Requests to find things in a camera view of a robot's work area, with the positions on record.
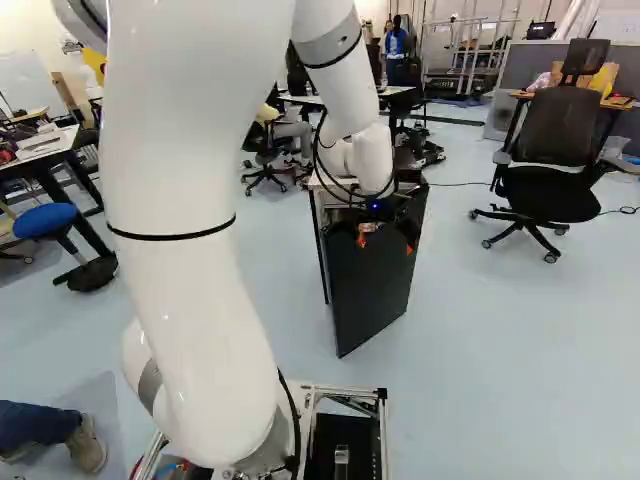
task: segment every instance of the black band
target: black band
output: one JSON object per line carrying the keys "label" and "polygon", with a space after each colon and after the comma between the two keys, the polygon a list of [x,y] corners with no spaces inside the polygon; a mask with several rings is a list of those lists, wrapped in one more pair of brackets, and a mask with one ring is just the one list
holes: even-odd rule
{"label": "black band", "polygon": [[89,15],[89,17],[91,17],[91,20],[93,20],[95,22],[95,24],[98,26],[98,28],[100,30],[102,30],[102,32],[106,35],[107,34],[107,26],[104,23],[102,23],[102,20],[98,18],[98,15],[96,15],[95,12],[91,9],[91,7],[89,7],[89,5],[87,5],[86,0],[80,0],[80,5],[82,5],[82,7],[87,12],[87,15]]}
{"label": "black band", "polygon": [[360,42],[361,38],[362,38],[362,29],[359,30],[358,38],[356,38],[356,41],[353,42],[353,45],[351,45],[342,55],[338,55],[336,58],[334,58],[333,60],[329,60],[328,62],[318,63],[316,65],[310,65],[310,64],[304,63],[304,62],[302,62],[302,64],[307,68],[311,68],[312,70],[315,70],[315,69],[318,69],[318,68],[330,67],[331,65],[334,65],[334,64],[338,63],[344,57],[349,55],[353,51],[353,49],[356,48],[356,46],[358,45],[358,42]]}
{"label": "black band", "polygon": [[109,222],[107,222],[107,227],[119,237],[130,238],[131,240],[143,240],[145,242],[173,242],[175,240],[191,240],[193,238],[206,237],[207,235],[221,232],[225,228],[233,225],[233,222],[235,221],[236,216],[234,215],[233,217],[231,217],[231,220],[223,223],[222,225],[218,225],[217,227],[209,228],[207,230],[201,230],[200,232],[177,233],[174,235],[146,235],[144,233],[125,232],[123,230],[114,228]]}

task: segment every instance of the person's leg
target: person's leg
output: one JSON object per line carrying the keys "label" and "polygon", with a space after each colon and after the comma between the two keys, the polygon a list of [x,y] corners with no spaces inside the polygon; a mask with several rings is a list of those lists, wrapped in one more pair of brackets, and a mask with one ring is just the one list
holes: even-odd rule
{"label": "person's leg", "polygon": [[75,465],[95,473],[107,459],[93,418],[75,410],[0,400],[0,459],[15,461],[28,447],[65,443]]}
{"label": "person's leg", "polygon": [[80,412],[0,400],[0,452],[28,443],[64,443],[82,423]]}
{"label": "person's leg", "polygon": [[302,158],[311,160],[311,125],[307,122],[277,123],[273,126],[273,137],[294,137],[300,139]]}
{"label": "person's leg", "polygon": [[400,60],[395,58],[387,59],[387,85],[396,85],[396,67]]}

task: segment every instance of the chair base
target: chair base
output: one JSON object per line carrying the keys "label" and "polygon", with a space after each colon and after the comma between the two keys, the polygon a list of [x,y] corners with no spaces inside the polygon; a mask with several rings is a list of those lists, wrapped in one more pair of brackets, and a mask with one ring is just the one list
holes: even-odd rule
{"label": "chair base", "polygon": [[280,181],[278,177],[276,177],[276,174],[288,174],[290,172],[291,172],[291,168],[278,169],[278,168],[273,168],[271,165],[263,165],[262,170],[258,170],[257,172],[254,172],[254,173],[248,173],[248,174],[242,175],[242,177],[240,177],[240,181],[242,183],[247,183],[247,180],[249,178],[254,179],[253,182],[247,185],[247,188],[245,189],[245,195],[247,197],[251,196],[251,190],[253,190],[256,186],[258,186],[260,183],[262,183],[265,180],[272,181],[273,183],[280,185],[280,191],[282,193],[285,193],[288,190],[288,188],[284,183]]}
{"label": "chair base", "polygon": [[53,279],[54,285],[67,283],[67,288],[74,292],[89,293],[109,284],[115,278],[118,260],[115,255],[98,257],[85,265]]}
{"label": "chair base", "polygon": [[485,212],[484,210],[479,210],[477,208],[469,211],[469,218],[471,220],[475,220],[476,218],[486,217],[492,218],[494,220],[506,220],[512,222],[510,226],[508,226],[504,231],[499,233],[498,235],[488,238],[482,241],[482,246],[486,249],[489,249],[493,246],[494,243],[503,240],[508,237],[512,233],[525,229],[527,230],[531,236],[544,248],[547,249],[547,254],[544,256],[544,261],[547,263],[556,263],[556,261],[562,256],[560,250],[554,247],[549,240],[542,234],[542,232],[538,229],[541,228],[549,228],[553,229],[556,235],[562,236],[567,231],[569,231],[569,225],[565,223],[554,223],[554,222],[543,222],[534,220],[532,218],[526,217],[524,215],[520,215],[518,213],[513,212],[511,209],[497,207],[492,204],[493,211]]}
{"label": "chair base", "polygon": [[0,252],[0,259],[4,260],[22,260],[27,265],[33,263],[33,257],[28,255],[19,255],[15,253]]}

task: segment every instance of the computer monitor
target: computer monitor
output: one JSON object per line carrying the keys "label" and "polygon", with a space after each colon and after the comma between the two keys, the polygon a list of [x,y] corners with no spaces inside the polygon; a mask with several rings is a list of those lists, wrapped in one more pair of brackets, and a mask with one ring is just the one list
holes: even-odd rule
{"label": "computer monitor", "polygon": [[531,22],[527,30],[527,40],[546,40],[556,31],[556,22]]}

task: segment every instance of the whiteboard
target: whiteboard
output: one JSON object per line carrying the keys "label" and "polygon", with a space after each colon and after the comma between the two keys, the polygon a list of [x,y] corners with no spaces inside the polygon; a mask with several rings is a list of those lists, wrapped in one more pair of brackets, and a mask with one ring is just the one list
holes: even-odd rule
{"label": "whiteboard", "polygon": [[34,50],[0,53],[0,91],[13,110],[48,106],[49,117],[68,114],[51,75]]}
{"label": "whiteboard", "polygon": [[640,10],[601,9],[591,38],[640,44]]}

